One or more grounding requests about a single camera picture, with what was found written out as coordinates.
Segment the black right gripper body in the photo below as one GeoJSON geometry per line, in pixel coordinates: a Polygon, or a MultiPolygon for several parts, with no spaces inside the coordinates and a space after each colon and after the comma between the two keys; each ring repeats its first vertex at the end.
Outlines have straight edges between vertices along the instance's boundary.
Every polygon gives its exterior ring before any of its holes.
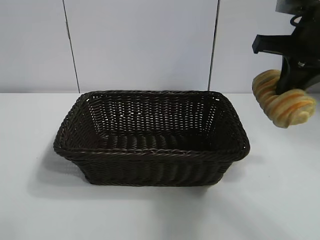
{"type": "Polygon", "coordinates": [[[290,19],[295,27],[290,35],[257,35],[252,44],[255,54],[270,53],[298,62],[320,66],[320,12],[306,11],[290,19]]]}

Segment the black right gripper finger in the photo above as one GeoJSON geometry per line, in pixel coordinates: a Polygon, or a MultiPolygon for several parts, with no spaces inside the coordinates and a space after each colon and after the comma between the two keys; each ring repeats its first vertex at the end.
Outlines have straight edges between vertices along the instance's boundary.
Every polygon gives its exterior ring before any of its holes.
{"type": "Polygon", "coordinates": [[[303,89],[306,90],[320,82],[320,70],[314,69],[309,71],[304,78],[303,89]]]}
{"type": "Polygon", "coordinates": [[[280,77],[275,93],[281,95],[289,90],[308,88],[309,73],[307,63],[293,57],[283,56],[280,77]]]}

